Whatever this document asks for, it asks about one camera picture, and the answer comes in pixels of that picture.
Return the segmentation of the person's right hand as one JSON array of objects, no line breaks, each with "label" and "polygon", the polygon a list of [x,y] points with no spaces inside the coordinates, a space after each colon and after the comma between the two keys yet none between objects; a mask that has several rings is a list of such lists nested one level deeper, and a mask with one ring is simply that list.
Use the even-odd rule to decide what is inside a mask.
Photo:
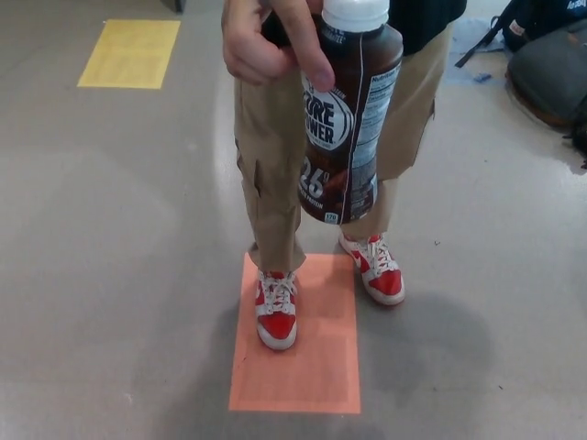
[{"label": "person's right hand", "polygon": [[[221,28],[228,72],[253,85],[277,81],[298,67],[321,92],[335,84],[335,73],[322,51],[312,15],[321,1],[226,1]],[[281,20],[291,47],[280,49],[261,35],[266,13]]]}]

